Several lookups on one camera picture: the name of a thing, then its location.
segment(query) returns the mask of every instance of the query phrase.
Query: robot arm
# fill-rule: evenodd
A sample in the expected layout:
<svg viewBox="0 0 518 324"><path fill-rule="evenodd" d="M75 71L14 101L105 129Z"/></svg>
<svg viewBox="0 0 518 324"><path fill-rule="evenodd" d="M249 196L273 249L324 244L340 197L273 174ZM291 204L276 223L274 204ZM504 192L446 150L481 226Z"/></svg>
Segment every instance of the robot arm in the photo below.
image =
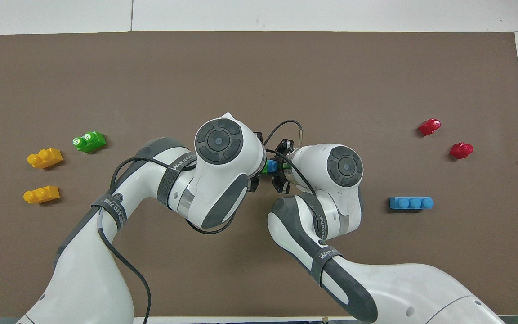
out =
<svg viewBox="0 0 518 324"><path fill-rule="evenodd" d="M378 324L501 324L485 304L450 275L420 264L363 265L325 240L355 230L362 205L361 160L335 144L306 146L288 158L317 189L280 198L268 215L273 240L291 253L337 303L358 320ZM307 191L294 170L286 178Z"/></svg>
<svg viewBox="0 0 518 324"><path fill-rule="evenodd" d="M168 167L137 160L93 203L59 248L45 292L17 323L133 322L131 294L98 228L112 242L148 197L201 228L220 225L239 207L247 179L264 163L263 144L230 114L203 125L195 142L196 153L169 137L137 152L136 158L153 158Z"/></svg>

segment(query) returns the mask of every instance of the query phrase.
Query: red toy brick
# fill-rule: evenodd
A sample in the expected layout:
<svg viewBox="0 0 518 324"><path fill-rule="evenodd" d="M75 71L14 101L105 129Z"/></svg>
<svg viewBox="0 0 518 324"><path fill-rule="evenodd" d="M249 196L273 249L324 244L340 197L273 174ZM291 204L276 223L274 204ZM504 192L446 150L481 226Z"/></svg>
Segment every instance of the red toy brick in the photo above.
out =
<svg viewBox="0 0 518 324"><path fill-rule="evenodd" d="M424 136L427 136L433 134L439 127L441 127L441 122L438 119L431 118L420 125L419 130Z"/></svg>
<svg viewBox="0 0 518 324"><path fill-rule="evenodd" d="M466 158L469 154L473 153L473 146L471 144L465 144L463 142L453 145L449 154L455 158Z"/></svg>

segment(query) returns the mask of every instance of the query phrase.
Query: brown mat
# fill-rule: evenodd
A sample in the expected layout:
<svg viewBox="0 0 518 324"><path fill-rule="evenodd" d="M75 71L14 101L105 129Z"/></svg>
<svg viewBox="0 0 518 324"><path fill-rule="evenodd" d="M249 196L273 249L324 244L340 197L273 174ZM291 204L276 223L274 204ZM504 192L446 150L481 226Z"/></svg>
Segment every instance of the brown mat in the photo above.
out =
<svg viewBox="0 0 518 324"><path fill-rule="evenodd" d="M0 36L0 316L43 292L57 247L108 187L115 166L152 138L193 148L224 112L254 131L298 119L304 143L337 142L365 165L358 230L330 241L361 263L427 263L498 314L518 314L518 64L512 33L133 32ZM437 117L439 131L416 130ZM107 147L71 140L101 131ZM281 138L296 138L286 125ZM465 160L449 158L457 142ZM36 170L28 154L63 152ZM27 189L61 199L27 205ZM387 198L430 195L431 211L393 213ZM232 227L206 236L154 199L115 246L148 279L152 315L345 315L272 242L269 180ZM121 271L142 316L143 286Z"/></svg>

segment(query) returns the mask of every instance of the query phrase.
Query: orange lego brick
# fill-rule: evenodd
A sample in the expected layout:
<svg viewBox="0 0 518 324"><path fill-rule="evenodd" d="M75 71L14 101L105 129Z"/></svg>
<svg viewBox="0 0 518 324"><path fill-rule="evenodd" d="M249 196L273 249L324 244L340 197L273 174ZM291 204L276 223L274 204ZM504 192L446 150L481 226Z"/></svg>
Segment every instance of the orange lego brick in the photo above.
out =
<svg viewBox="0 0 518 324"><path fill-rule="evenodd" d="M41 150L37 154L27 156L27 163L38 169L45 169L60 161L63 161L63 157L61 151L57 149Z"/></svg>
<svg viewBox="0 0 518 324"><path fill-rule="evenodd" d="M23 200L27 203L44 203L57 198L59 198L59 188L55 186L37 188L23 193Z"/></svg>

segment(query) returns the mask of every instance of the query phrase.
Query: green lego brick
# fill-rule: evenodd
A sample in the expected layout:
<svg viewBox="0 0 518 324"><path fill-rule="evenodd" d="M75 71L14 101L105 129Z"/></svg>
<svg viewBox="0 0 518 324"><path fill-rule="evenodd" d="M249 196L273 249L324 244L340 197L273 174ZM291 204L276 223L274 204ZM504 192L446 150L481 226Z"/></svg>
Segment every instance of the green lego brick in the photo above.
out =
<svg viewBox="0 0 518 324"><path fill-rule="evenodd" d="M73 139L73 145L75 148L85 153L97 150L105 144L107 144L107 142L105 142L105 137L98 131L90 131L85 133L83 137L75 137Z"/></svg>

